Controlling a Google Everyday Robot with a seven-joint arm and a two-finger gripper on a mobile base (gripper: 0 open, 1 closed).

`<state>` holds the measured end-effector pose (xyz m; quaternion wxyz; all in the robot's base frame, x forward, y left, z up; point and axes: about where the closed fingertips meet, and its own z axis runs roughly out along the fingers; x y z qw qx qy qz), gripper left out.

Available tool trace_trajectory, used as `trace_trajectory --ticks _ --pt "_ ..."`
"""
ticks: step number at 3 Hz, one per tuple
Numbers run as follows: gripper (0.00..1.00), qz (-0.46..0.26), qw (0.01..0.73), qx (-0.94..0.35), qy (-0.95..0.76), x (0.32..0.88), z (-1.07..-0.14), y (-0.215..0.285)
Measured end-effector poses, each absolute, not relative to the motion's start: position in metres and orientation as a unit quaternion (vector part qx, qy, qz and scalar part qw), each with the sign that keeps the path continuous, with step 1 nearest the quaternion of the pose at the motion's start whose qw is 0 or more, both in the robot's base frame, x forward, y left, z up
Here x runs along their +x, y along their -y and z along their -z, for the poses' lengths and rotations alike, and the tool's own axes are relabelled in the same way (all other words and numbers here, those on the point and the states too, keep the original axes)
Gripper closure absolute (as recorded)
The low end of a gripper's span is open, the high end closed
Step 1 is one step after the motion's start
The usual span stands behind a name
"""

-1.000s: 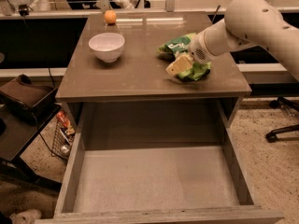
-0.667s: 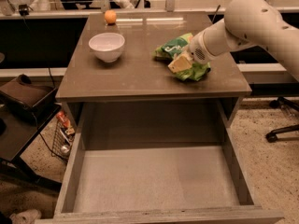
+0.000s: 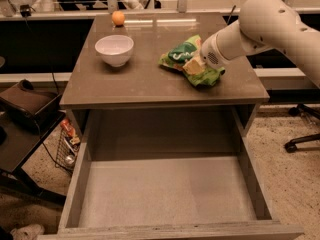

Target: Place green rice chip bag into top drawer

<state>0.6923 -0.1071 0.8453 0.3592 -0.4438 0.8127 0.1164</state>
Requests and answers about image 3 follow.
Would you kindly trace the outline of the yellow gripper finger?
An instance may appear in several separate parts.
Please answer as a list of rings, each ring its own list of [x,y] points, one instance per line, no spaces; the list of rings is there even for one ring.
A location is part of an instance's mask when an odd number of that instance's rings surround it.
[[[188,61],[183,69],[189,75],[197,75],[205,71],[206,64],[202,60],[200,55],[194,56],[190,61]]]

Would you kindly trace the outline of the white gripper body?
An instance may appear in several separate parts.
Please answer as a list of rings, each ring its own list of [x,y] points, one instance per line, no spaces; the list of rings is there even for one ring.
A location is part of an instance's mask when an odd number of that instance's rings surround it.
[[[229,63],[218,48],[217,37],[218,34],[210,36],[202,43],[200,49],[202,60],[211,68],[224,67]]]

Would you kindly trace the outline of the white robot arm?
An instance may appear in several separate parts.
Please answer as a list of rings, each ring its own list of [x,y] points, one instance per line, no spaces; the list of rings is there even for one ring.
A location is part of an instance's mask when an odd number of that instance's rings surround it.
[[[208,37],[183,69],[196,75],[269,49],[281,52],[320,86],[320,32],[282,0],[247,0],[238,20]]]

